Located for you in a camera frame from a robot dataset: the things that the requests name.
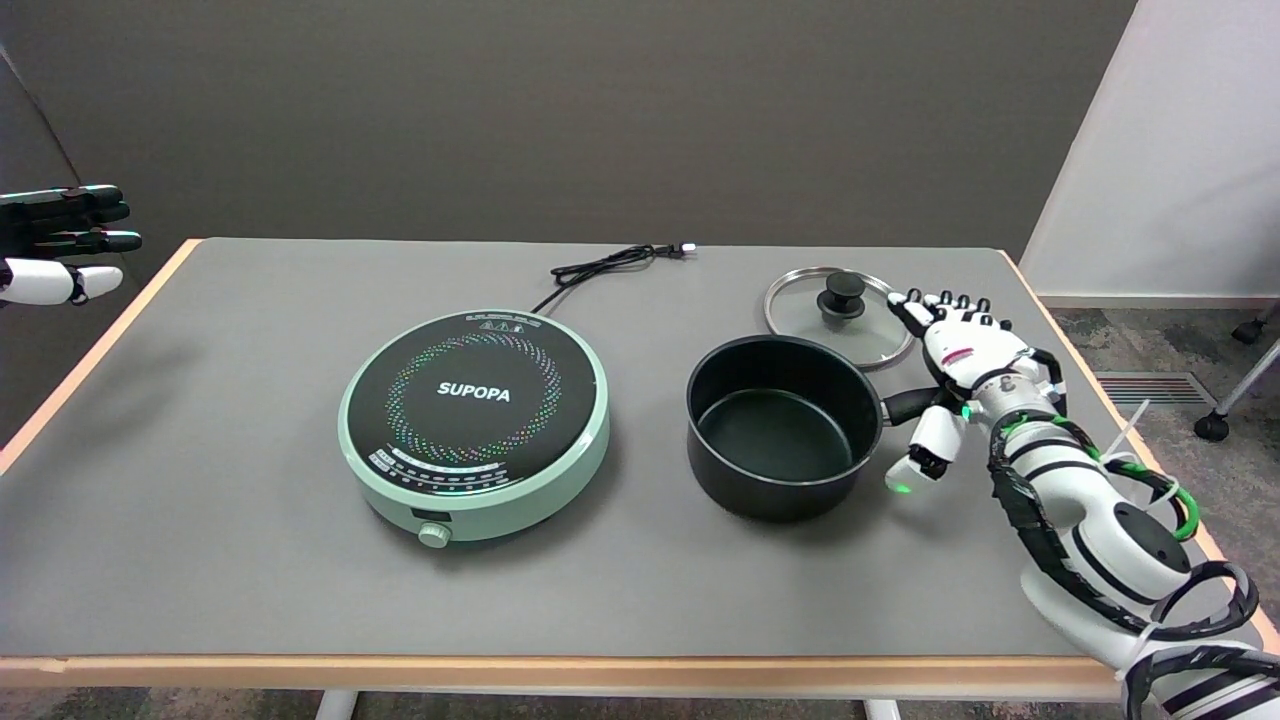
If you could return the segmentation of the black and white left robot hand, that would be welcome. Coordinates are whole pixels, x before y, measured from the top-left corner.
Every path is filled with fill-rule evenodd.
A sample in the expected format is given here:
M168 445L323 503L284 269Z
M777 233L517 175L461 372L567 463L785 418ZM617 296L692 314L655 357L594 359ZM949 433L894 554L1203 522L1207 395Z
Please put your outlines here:
M141 249L140 233L109 227L129 215L124 193L115 184L4 193L3 306L81 306L120 287L125 273L119 266L76 265L65 259Z

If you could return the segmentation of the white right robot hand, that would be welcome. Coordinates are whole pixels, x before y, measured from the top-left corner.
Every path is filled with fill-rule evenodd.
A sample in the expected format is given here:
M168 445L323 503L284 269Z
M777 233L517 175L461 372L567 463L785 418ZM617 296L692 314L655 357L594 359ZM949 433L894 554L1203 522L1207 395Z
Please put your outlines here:
M1030 346L997 322L988 299L923 295L919 290L887 296L890 311L922 342L927 369L940 389L916 420L908 451L886 473L884 484L909 495L938 480L963 447L969 416L965 406L995 372L1014 370L1036 383L1041 373L1028 357Z

